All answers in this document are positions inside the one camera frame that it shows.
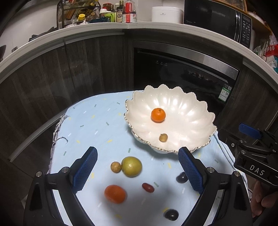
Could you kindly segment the person's right hand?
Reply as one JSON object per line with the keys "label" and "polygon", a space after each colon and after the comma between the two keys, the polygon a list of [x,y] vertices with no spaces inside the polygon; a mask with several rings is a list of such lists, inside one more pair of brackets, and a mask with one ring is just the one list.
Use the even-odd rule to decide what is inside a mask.
{"label": "person's right hand", "polygon": [[262,213],[263,208],[272,208],[276,201],[277,192],[265,196],[261,182],[256,180],[250,202],[252,217],[259,216]]}

